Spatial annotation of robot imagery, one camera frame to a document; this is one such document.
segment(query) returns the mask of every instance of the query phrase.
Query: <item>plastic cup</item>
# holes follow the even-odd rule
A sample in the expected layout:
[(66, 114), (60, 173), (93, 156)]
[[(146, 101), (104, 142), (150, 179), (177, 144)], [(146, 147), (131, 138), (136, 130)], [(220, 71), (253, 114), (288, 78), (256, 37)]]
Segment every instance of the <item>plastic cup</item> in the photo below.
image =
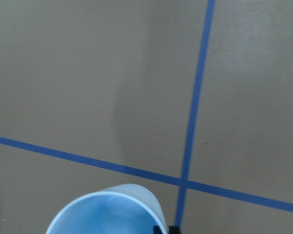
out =
[(161, 206), (148, 189), (123, 184), (77, 198), (53, 219), (46, 234), (153, 234), (167, 227)]

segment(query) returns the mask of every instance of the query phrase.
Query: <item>floor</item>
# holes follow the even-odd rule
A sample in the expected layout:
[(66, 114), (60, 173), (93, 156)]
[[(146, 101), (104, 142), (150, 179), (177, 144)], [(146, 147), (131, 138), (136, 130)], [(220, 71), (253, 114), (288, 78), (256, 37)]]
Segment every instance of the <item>floor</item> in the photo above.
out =
[(183, 234), (293, 234), (293, 1), (0, 1), (0, 234), (124, 183)]

